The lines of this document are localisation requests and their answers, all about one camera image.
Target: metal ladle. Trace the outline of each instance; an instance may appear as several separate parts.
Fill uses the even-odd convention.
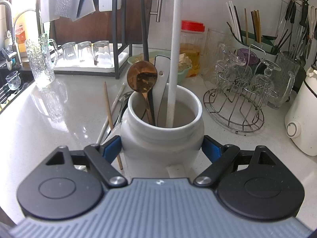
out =
[[[141,93],[145,99],[146,115],[149,124],[153,124],[152,112],[148,100],[148,93],[154,87],[158,78],[158,72],[153,64],[148,61],[134,63],[127,74],[127,81],[130,88]]]

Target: white electric kettle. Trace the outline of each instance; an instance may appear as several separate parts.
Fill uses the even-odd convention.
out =
[[[317,68],[310,67],[307,77],[285,116],[286,134],[310,156],[317,155]]]

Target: plastic jar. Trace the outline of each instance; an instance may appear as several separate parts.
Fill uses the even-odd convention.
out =
[[[201,42],[205,26],[201,22],[182,20],[180,36],[180,54],[185,53],[191,59],[192,68],[186,77],[194,77],[199,72]]]

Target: marble countertop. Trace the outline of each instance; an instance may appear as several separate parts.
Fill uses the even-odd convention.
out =
[[[57,75],[51,88],[40,91],[33,83],[0,114],[0,206],[15,223],[23,219],[15,196],[19,183],[57,146],[79,150],[96,142],[106,118],[104,81],[107,81],[112,104],[125,76],[115,80]],[[200,77],[186,79],[182,86],[202,101],[206,88]],[[279,110],[265,107],[263,128],[246,135],[224,129],[204,108],[205,134],[221,144],[231,143],[245,150],[267,146],[302,182],[305,200],[297,217],[316,229],[317,157],[302,153],[286,136],[284,117],[290,105],[291,102],[285,103]],[[200,153],[193,170],[200,173],[209,165],[209,160]]]

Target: wooden chopstick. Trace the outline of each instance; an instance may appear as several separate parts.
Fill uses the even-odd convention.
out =
[[[248,33],[248,18],[247,18],[247,9],[244,9],[244,17],[245,17],[245,41],[246,44],[249,45],[249,33]]]
[[[109,96],[108,96],[106,82],[105,82],[105,102],[106,102],[106,110],[107,110],[107,114],[108,114],[109,126],[110,126],[110,130],[112,131],[114,129],[114,123],[112,122],[112,115],[111,115],[111,109],[110,109]],[[119,167],[122,170],[123,166],[122,166],[120,154],[117,155],[117,159],[118,159]]]
[[[257,10],[257,15],[258,15],[258,21],[259,21],[259,40],[261,43],[262,42],[262,31],[261,31],[261,22],[260,22],[260,13],[259,13],[259,10]]]
[[[256,25],[255,25],[255,22],[254,22],[253,11],[251,11],[251,18],[252,18],[252,24],[253,24],[254,40],[256,41]]]
[[[257,22],[257,13],[256,11],[253,11],[253,17],[254,17],[254,25],[256,27],[256,42],[259,42],[259,25],[258,25],[258,22]]]

